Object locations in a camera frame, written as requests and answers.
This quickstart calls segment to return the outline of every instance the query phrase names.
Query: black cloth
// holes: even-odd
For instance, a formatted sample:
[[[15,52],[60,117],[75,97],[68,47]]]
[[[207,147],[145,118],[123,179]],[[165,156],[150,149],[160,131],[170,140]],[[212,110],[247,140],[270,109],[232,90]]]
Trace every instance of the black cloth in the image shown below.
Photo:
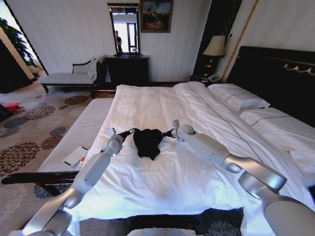
[[[122,45],[121,44],[118,44],[122,41],[122,39],[120,37],[116,37],[116,41],[117,41],[117,47],[118,47],[118,52],[122,53],[123,50],[122,50]]]
[[[155,157],[159,155],[160,150],[158,145],[162,141],[163,137],[170,135],[171,131],[162,133],[158,129],[134,129],[133,140],[138,149],[138,155],[140,157],[148,156],[154,161]]]

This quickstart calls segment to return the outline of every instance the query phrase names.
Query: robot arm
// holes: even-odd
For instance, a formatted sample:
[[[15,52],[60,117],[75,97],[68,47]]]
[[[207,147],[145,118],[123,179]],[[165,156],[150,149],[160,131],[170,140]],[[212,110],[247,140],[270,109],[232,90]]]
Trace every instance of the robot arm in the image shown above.
[[[104,171],[110,158],[122,149],[125,138],[133,130],[116,135],[114,128],[109,130],[111,135],[102,145],[100,153],[94,155],[75,177],[73,184],[62,194],[51,198],[23,228],[23,235],[62,236],[71,223],[72,216],[63,210],[78,205],[84,195],[94,187]]]
[[[224,145],[205,134],[198,134],[190,125],[175,127],[172,137],[187,142],[201,156],[232,173],[244,170],[238,182],[252,196],[261,199],[266,220],[277,236],[312,236],[315,232],[315,213],[301,202],[279,195],[286,178],[270,167],[251,158],[231,154]],[[93,156],[76,176],[71,187],[59,196],[51,198],[27,223],[22,233],[32,236],[61,236],[71,222],[71,215],[64,207],[78,205],[84,195],[94,187],[110,163],[110,157],[122,149],[125,138],[133,130],[116,135],[110,130],[102,151]]]
[[[173,121],[173,138],[187,142],[201,156],[232,173],[245,170],[239,184],[262,201],[264,216],[277,236],[312,236],[315,232],[315,213],[301,202],[279,195],[286,178],[254,159],[238,157],[205,134],[198,134],[190,125],[179,126]]]

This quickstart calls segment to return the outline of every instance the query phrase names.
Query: wooden bench leg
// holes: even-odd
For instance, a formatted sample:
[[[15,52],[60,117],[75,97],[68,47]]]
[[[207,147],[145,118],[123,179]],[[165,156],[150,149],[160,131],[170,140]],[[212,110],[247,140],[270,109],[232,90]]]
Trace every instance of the wooden bench leg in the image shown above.
[[[42,86],[44,87],[44,89],[45,89],[46,93],[48,93],[48,92],[49,92],[49,90],[48,90],[47,86],[46,86],[46,85],[42,85]]]
[[[61,192],[53,185],[46,185],[42,183],[37,183],[37,185],[45,189],[53,197],[61,194]]]
[[[91,91],[92,99],[95,99],[95,93],[94,91]]]

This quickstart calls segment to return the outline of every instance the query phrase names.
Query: white duvet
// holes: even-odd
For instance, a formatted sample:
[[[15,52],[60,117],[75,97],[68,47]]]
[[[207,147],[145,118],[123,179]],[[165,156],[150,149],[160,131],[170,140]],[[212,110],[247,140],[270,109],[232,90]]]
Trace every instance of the white duvet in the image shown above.
[[[118,86],[115,99],[86,160],[99,153],[109,138],[130,128],[172,128],[172,120],[190,124],[225,145],[237,156],[263,161],[287,177],[281,194],[294,197],[315,209],[301,181],[298,168],[261,135],[220,102],[202,83],[189,82],[174,88]],[[244,207],[244,235],[272,235],[260,201],[238,184],[239,174],[217,167],[187,143],[164,138],[161,153],[152,161],[138,157],[132,137],[111,158],[107,170],[74,209],[73,222],[88,219],[125,218],[141,214],[199,214],[208,208]]]

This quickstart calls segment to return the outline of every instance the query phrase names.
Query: gold trim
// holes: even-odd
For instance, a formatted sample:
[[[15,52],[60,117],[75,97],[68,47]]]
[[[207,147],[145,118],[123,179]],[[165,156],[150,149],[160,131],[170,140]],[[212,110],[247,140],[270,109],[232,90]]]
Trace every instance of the gold trim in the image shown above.
[[[311,76],[315,76],[315,73],[312,72],[312,67],[308,68],[307,70],[300,70],[299,69],[299,66],[297,65],[296,67],[293,67],[293,68],[289,68],[288,67],[289,64],[285,64],[284,65],[284,69],[286,69],[287,71],[296,71],[297,73],[308,73],[309,75]]]
[[[239,37],[238,40],[237,40],[237,43],[236,43],[236,45],[235,45],[235,47],[234,47],[234,50],[233,50],[233,52],[232,52],[232,55],[231,55],[231,57],[230,57],[230,59],[229,59],[229,61],[228,61],[228,63],[227,63],[227,66],[226,66],[224,72],[223,72],[223,75],[222,75],[222,78],[221,78],[221,80],[222,80],[223,83],[226,82],[226,79],[227,79],[227,78],[225,78],[225,75],[226,75],[227,70],[228,70],[228,68],[230,67],[231,62],[232,62],[232,60],[233,60],[233,58],[234,58],[234,55],[235,55],[235,53],[236,53],[236,51],[237,51],[237,49],[238,49],[238,47],[239,47],[239,45],[240,45],[240,43],[241,43],[241,40],[242,40],[242,38],[243,38],[243,36],[244,36],[244,33],[245,33],[246,29],[247,29],[247,26],[249,25],[249,23],[250,23],[250,21],[251,21],[252,15],[253,15],[254,12],[255,12],[255,9],[256,9],[256,7],[257,7],[257,5],[258,5],[258,2],[259,2],[259,0],[256,0],[255,3],[254,3],[254,5],[252,6],[252,10],[251,10],[251,12],[250,12],[250,14],[249,14],[249,16],[248,16],[248,18],[247,18],[247,20],[246,20],[246,23],[245,23],[245,25],[244,25],[244,27],[243,27],[243,30],[242,30],[242,32],[241,32],[241,35],[240,35],[240,37]]]
[[[280,61],[286,61],[286,62],[291,62],[291,63],[296,63],[296,64],[303,64],[303,65],[315,66],[314,63],[309,63],[309,62],[304,62],[304,61],[298,61],[298,60],[288,60],[288,59],[283,59],[283,58],[273,58],[273,57],[262,56],[262,55],[259,55],[259,54],[241,53],[241,55],[256,56],[256,57],[268,58],[268,59],[280,60]]]

